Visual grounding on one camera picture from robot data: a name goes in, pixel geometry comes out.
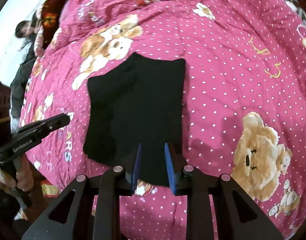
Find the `left hand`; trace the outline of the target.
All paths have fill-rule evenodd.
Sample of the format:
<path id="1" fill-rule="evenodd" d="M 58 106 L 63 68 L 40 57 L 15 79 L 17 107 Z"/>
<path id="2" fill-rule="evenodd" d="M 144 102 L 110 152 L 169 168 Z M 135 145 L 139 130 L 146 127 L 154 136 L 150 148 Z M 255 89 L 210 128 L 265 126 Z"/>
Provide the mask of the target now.
<path id="1" fill-rule="evenodd" d="M 5 193 L 11 194 L 10 189 L 13 187 L 17 187 L 18 189 L 27 192 L 33 188 L 33 185 L 33 174 L 26 154 L 21 157 L 21 168 L 16 173 L 16 180 L 0 168 L 0 189 Z"/>

